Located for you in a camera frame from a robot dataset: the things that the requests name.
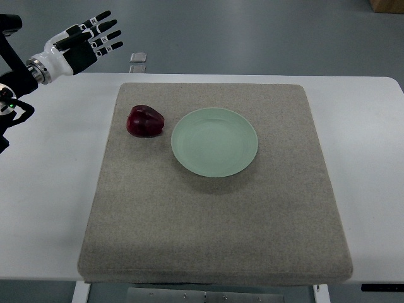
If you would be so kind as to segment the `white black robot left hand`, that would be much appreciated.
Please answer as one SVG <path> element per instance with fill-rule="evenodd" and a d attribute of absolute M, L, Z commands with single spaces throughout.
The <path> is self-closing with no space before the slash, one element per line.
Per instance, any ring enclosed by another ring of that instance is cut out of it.
<path fill-rule="evenodd" d="M 72 76 L 83 72 L 98 59 L 123 46 L 117 41 L 121 31 L 109 30 L 117 20 L 107 21 L 109 10 L 82 23 L 75 24 L 53 36 L 43 52 L 27 61 L 27 68 L 40 84 L 49 84 L 60 76 Z"/>

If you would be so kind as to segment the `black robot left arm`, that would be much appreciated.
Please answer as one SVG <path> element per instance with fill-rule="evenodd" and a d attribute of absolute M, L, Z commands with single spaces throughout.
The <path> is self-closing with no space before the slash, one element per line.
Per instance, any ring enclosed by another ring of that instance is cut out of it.
<path fill-rule="evenodd" d="M 25 122 L 35 112 L 33 106 L 22 102 L 19 98 L 36 90 L 37 80 L 6 39 L 21 28 L 22 20 L 18 15 L 1 15 L 1 57 L 11 68 L 1 75 L 2 152 L 9 147 L 9 141 L 4 137 L 7 129 Z"/>

